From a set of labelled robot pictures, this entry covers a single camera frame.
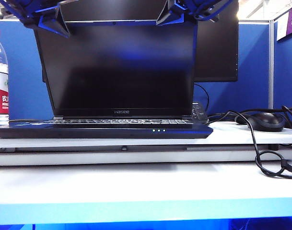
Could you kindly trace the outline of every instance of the laptop keyboard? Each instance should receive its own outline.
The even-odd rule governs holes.
[[[175,124],[192,124],[192,120],[186,119],[66,119],[66,120],[49,120],[45,124],[134,124],[134,125],[175,125]]]

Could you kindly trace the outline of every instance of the bottle label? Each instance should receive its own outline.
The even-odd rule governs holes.
[[[1,73],[7,73],[8,74],[8,65],[0,63],[0,72]]]
[[[8,114],[8,74],[0,73],[0,114]]]

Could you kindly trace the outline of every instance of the white shelf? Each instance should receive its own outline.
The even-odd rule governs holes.
[[[292,216],[254,163],[0,167],[0,225]]]

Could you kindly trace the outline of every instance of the laptop base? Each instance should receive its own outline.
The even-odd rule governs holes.
[[[0,126],[0,138],[207,138],[213,129],[204,124],[191,124],[186,127],[143,127],[143,128],[95,128],[58,127],[49,124],[31,125],[10,123]]]

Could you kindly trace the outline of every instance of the red label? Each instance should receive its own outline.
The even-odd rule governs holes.
[[[0,90],[0,114],[8,114],[8,92]]]

